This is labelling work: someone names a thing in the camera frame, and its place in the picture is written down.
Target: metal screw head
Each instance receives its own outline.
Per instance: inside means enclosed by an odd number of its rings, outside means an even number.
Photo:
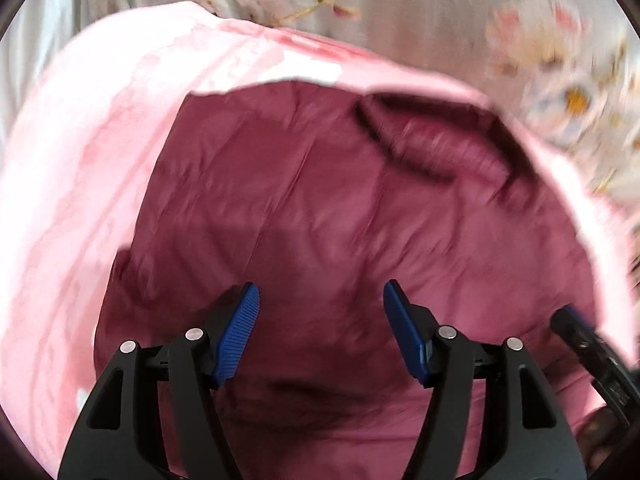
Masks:
[[[130,354],[135,349],[136,349],[136,342],[135,341],[125,341],[124,343],[122,343],[120,345],[120,351],[123,354]]]
[[[438,329],[438,335],[444,339],[453,339],[458,335],[458,332],[452,326],[443,325]]]
[[[524,343],[517,337],[510,337],[507,339],[507,346],[511,348],[511,350],[515,350],[517,352],[524,348]]]
[[[201,328],[190,328],[184,334],[185,338],[187,338],[189,341],[197,341],[203,335],[204,335],[204,332],[202,331]]]

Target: maroon fabric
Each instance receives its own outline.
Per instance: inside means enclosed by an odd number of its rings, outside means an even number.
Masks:
[[[114,263],[96,369],[255,282],[260,316],[216,398],[245,478],[400,478],[429,393],[386,321],[390,278],[469,338],[524,339],[580,421],[588,378],[548,320],[572,302],[595,321],[590,266],[505,126],[466,104],[302,82],[185,99]]]

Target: floral fabric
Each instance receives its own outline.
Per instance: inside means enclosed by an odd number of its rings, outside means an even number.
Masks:
[[[607,189],[639,147],[638,54],[630,31],[597,59],[590,20],[567,0],[519,0],[495,10],[486,29],[498,77],[525,72],[520,113],[566,149],[595,189]]]

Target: wrinkled fabric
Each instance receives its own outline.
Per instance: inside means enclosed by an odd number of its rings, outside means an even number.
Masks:
[[[429,393],[382,309],[391,278],[469,338],[521,337],[580,424],[589,380],[548,320],[574,303],[597,321],[590,265],[507,128],[469,104],[301,82],[187,96],[114,262],[96,369],[124,339],[171,341],[252,281],[260,315],[216,394],[246,478],[400,478]],[[478,388],[461,472],[481,408]]]

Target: white sheet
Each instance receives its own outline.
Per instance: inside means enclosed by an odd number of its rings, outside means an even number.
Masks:
[[[26,0],[0,40],[0,171],[9,131],[36,79],[90,22],[88,0]]]

